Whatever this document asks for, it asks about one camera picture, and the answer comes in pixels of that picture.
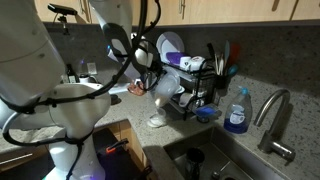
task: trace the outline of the blue dish soap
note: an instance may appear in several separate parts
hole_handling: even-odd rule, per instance
[[[241,92],[228,105],[223,127],[229,132],[242,134],[248,131],[252,117],[252,105],[249,91],[241,88]]]

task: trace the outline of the cabinet door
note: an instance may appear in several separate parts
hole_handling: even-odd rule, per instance
[[[299,0],[292,20],[320,19],[320,0]]]
[[[66,6],[75,9],[78,12],[77,16],[67,15],[68,23],[88,24],[91,23],[91,17],[89,13],[88,0],[35,0],[35,5],[38,11],[38,15],[43,22],[53,22],[56,13],[48,9],[48,4],[56,4]],[[55,22],[58,22],[58,18],[61,14],[58,14]]]
[[[191,0],[160,0],[161,18],[158,25],[189,24]],[[149,21],[157,16],[157,5],[154,0],[149,0]]]
[[[132,25],[137,26],[139,24],[140,18],[140,0],[129,0],[132,7]],[[91,7],[91,17],[92,17],[92,24],[99,24],[97,17],[95,16],[93,9]]]
[[[296,0],[191,0],[190,24],[288,21]]]

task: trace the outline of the kitchen sink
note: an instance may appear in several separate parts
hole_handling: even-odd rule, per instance
[[[229,133],[219,127],[164,147],[182,176],[185,176],[186,152],[192,147],[199,148],[205,154],[200,179],[285,179],[235,142]]]

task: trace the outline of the white plate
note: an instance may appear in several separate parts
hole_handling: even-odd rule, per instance
[[[157,49],[161,56],[161,61],[169,63],[166,54],[168,52],[184,52],[184,44],[174,32],[165,32],[161,34],[157,40]]]

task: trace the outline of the cup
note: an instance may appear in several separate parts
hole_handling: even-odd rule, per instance
[[[187,71],[187,67],[189,65],[189,62],[191,60],[190,56],[183,56],[180,58],[180,69]]]
[[[186,155],[185,178],[198,180],[200,170],[205,159],[204,153],[198,148],[189,148]]]
[[[164,68],[167,71],[155,89],[155,103],[157,107],[162,107],[168,103],[171,97],[180,87],[179,74],[171,67]]]
[[[186,69],[190,71],[198,71],[201,68],[203,61],[205,60],[204,57],[195,56],[191,58],[189,64],[187,65]]]

